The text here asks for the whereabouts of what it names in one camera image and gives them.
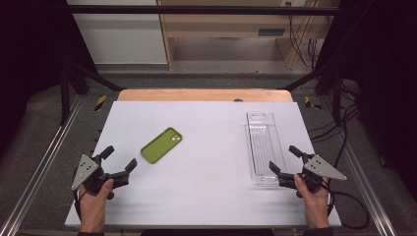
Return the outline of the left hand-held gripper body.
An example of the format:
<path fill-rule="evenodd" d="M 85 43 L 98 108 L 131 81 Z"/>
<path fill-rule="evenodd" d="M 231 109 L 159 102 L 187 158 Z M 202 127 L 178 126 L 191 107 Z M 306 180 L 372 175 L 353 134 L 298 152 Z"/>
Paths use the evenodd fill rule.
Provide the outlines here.
<path fill-rule="evenodd" d="M 122 171 L 116 173 L 105 173 L 101 167 L 101 161 L 106 159 L 109 153 L 98 154 L 94 157 L 82 155 L 78 167 L 74 173 L 74 180 L 71 186 L 73 191 L 77 191 L 84 185 L 88 192 L 97 195 L 101 187 L 108 179 L 114 181 L 113 189 L 120 188 L 129 184 L 130 165 Z"/>

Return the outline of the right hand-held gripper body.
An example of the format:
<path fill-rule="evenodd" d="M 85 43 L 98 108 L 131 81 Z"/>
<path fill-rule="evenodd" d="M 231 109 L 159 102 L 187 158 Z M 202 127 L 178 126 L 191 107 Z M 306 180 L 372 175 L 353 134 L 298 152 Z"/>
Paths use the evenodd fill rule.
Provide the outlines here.
<path fill-rule="evenodd" d="M 316 194 L 322 187 L 324 177 L 329 179 L 347 180 L 347 177 L 327 163 L 324 159 L 316 154 L 307 154 L 306 152 L 293 152 L 295 156 L 303 161 L 303 168 L 298 175 L 307 185 L 312 194 Z M 296 190 L 294 174 L 283 173 L 277 167 L 278 186 Z"/>

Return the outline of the clear plastic packaging box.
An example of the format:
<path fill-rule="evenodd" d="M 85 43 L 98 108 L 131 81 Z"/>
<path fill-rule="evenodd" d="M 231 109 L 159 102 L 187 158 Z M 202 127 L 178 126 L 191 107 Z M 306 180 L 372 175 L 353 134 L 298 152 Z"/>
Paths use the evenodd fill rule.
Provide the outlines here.
<path fill-rule="evenodd" d="M 246 113 L 247 147 L 251 180 L 258 186 L 276 186 L 276 175 L 269 169 L 272 161 L 286 169 L 274 116 L 271 112 L 249 111 Z"/>

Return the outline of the person's left hand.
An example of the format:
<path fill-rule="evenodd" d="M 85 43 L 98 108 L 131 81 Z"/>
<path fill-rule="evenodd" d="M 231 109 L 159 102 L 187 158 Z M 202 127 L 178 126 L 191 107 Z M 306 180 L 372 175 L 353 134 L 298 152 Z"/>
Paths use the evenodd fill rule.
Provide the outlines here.
<path fill-rule="evenodd" d="M 95 196 L 90 194 L 86 187 L 80 187 L 80 232 L 103 232 L 105 225 L 105 207 L 108 195 L 112 192 L 113 180 L 107 180 Z"/>

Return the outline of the person's right hand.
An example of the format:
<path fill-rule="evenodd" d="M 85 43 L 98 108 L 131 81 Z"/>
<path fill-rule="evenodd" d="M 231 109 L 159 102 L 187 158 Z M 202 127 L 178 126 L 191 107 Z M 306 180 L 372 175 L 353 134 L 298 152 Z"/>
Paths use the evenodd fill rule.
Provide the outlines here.
<path fill-rule="evenodd" d="M 295 186 L 304 200 L 305 220 L 310 229 L 328 228 L 328 191 L 320 188 L 312 194 L 301 177 L 294 177 Z"/>

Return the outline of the yellow black tape strip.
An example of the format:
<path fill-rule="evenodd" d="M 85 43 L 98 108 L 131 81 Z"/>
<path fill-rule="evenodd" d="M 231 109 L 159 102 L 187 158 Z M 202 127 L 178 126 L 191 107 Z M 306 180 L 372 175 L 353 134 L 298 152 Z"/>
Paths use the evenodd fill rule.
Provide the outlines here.
<path fill-rule="evenodd" d="M 323 109 L 321 105 L 313 104 L 309 96 L 305 96 L 305 107 L 317 110 Z"/>
<path fill-rule="evenodd" d="M 106 97 L 107 97 L 107 95 L 101 95 L 99 97 L 99 99 L 97 100 L 96 106 L 94 108 L 94 111 L 99 111 L 101 109 Z"/>

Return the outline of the white board sheet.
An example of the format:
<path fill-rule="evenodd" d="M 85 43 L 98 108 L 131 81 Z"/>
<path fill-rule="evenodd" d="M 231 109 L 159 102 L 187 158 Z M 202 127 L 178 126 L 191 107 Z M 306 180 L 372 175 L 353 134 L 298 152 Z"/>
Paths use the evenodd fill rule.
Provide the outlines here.
<path fill-rule="evenodd" d="M 95 150 L 114 152 L 105 171 L 138 161 L 129 184 L 116 190 L 106 207 L 106 223 L 120 228 L 270 228 L 302 225 L 304 204 L 291 189 L 251 181 L 246 113 L 271 112 L 278 132 L 284 172 L 302 162 L 288 151 L 313 152 L 294 102 L 132 102 L 112 104 Z M 172 127 L 183 140 L 150 164 L 141 148 Z"/>

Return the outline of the wooden table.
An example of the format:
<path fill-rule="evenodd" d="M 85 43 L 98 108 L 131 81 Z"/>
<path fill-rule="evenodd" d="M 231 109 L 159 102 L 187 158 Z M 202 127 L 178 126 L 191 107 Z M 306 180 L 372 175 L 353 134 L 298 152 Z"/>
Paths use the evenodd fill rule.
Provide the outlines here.
<path fill-rule="evenodd" d="M 118 101 L 237 101 L 292 102 L 284 89 L 140 88 L 124 89 Z"/>

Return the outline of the black curtain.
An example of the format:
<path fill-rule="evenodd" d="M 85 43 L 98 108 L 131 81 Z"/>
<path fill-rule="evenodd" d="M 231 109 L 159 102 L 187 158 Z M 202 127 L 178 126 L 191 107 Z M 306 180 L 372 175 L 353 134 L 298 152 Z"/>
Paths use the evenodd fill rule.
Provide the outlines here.
<path fill-rule="evenodd" d="M 359 86 L 359 106 L 383 156 L 417 201 L 417 0 L 340 0 L 319 65 L 342 38 L 339 73 Z"/>
<path fill-rule="evenodd" d="M 67 0 L 0 0 L 0 157 L 17 132 L 29 98 L 59 84 L 66 60 L 53 46 L 57 37 L 70 58 L 95 66 L 74 16 L 59 11 Z"/>

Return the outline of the white cabinet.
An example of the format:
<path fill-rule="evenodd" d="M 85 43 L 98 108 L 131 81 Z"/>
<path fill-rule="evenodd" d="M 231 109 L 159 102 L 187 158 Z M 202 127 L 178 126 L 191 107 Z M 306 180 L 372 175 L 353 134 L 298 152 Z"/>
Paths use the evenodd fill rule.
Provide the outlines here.
<path fill-rule="evenodd" d="M 166 64 L 158 14 L 75 14 L 98 65 Z"/>

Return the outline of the wooden desk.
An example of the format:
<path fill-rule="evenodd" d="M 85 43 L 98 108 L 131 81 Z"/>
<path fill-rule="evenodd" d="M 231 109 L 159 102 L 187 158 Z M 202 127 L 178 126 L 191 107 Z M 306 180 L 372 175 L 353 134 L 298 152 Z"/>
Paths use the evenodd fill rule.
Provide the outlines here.
<path fill-rule="evenodd" d="M 340 0 L 156 0 L 159 6 L 337 7 Z M 323 39 L 331 16 L 184 15 L 160 16 L 165 49 L 174 57 L 174 41 L 185 37 L 273 38 L 292 70 L 310 39 Z"/>

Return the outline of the black metal crossbar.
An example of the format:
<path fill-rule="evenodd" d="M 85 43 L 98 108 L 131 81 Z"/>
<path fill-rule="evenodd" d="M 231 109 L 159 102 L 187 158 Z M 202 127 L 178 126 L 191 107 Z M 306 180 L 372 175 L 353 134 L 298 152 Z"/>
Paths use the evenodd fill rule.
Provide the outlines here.
<path fill-rule="evenodd" d="M 335 16 L 339 8 L 245 7 L 245 6 L 117 6 L 70 5 L 73 14 L 185 14 L 185 15 L 294 15 Z"/>

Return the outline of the aluminium rail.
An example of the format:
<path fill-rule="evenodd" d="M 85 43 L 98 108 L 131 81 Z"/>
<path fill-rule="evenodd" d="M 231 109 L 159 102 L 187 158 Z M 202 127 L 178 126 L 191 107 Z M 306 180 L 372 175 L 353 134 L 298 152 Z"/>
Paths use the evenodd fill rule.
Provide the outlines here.
<path fill-rule="evenodd" d="M 331 102 L 327 97 L 320 97 L 320 102 L 323 105 L 327 117 L 335 125 L 340 126 L 340 131 L 335 134 L 335 138 L 339 144 L 338 159 L 344 159 L 349 167 L 352 179 L 354 180 L 357 189 L 362 197 L 366 210 L 372 218 L 380 236 L 397 236 L 387 213 L 377 196 L 377 193 L 372 186 L 364 168 L 359 163 L 357 155 L 355 154 L 351 144 L 347 139 L 347 122 L 353 119 L 358 114 L 358 109 L 355 104 L 347 106 L 340 110 L 341 122 L 337 124 L 331 115 Z"/>
<path fill-rule="evenodd" d="M 18 232 L 18 229 L 20 228 L 27 212 L 29 211 L 30 206 L 33 203 L 33 200 L 45 176 L 47 175 L 49 168 L 51 167 L 60 147 L 62 146 L 69 130 L 71 129 L 76 116 L 79 113 L 80 106 L 84 99 L 85 97 L 83 95 L 75 96 L 74 101 L 70 106 L 70 113 L 67 120 L 59 126 L 59 129 L 55 133 L 55 136 L 49 144 L 40 163 L 37 165 L 29 183 L 20 196 L 12 213 L 8 216 L 5 223 L 0 228 L 0 236 L 15 236 Z"/>

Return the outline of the black metal frame strut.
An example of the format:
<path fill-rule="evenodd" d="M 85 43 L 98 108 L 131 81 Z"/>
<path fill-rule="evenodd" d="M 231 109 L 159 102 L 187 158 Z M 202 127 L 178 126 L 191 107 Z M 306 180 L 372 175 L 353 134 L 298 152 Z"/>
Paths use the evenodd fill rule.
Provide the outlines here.
<path fill-rule="evenodd" d="M 334 121 L 339 124 L 340 118 L 340 101 L 341 101 L 341 78 L 339 76 L 338 66 L 334 63 L 325 63 L 320 68 L 315 69 L 313 72 L 307 74 L 295 82 L 282 87 L 287 91 L 293 91 L 298 87 L 306 84 L 312 79 L 318 78 L 319 81 L 315 87 L 315 93 L 317 95 L 326 95 L 330 89 L 332 89 L 332 106 L 331 115 Z"/>
<path fill-rule="evenodd" d="M 61 91 L 61 124 L 65 124 L 70 117 L 70 95 L 69 86 L 72 86 L 76 94 L 87 94 L 89 86 L 85 78 L 93 79 L 99 84 L 114 91 L 122 91 L 119 87 L 106 80 L 98 74 L 79 64 L 67 64 L 60 72 L 60 91 Z"/>

